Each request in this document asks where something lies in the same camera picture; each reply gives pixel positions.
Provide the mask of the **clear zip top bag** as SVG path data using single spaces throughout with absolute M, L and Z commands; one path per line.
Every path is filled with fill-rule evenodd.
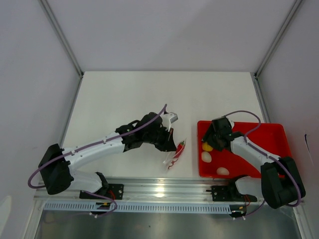
M 187 138 L 185 138 L 177 144 L 176 150 L 174 152 L 168 153 L 168 155 L 162 163 L 164 172 L 171 170 L 174 167 L 174 165 L 178 162 L 186 148 L 186 142 Z

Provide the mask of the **yellow toy pepper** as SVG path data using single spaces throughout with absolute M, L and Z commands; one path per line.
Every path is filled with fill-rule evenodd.
M 207 142 L 202 144 L 202 150 L 206 152 L 211 152 L 213 150 L 213 147 L 210 146 Z

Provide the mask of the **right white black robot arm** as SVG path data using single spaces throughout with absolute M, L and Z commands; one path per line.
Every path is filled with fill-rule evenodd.
M 262 198 L 277 209 L 296 207 L 306 195 L 280 124 L 200 120 L 197 143 L 199 175 L 227 179 L 230 200 Z

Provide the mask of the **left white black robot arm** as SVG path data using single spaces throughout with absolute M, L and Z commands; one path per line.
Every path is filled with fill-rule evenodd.
M 56 195 L 66 190 L 79 190 L 83 199 L 105 198 L 110 186 L 103 173 L 85 173 L 79 169 L 103 157 L 139 148 L 144 143 L 154 145 L 161 152 L 176 151 L 171 125 L 177 119 L 176 113 L 159 116 L 151 112 L 85 146 L 62 149 L 58 144 L 51 145 L 38 166 L 47 193 Z

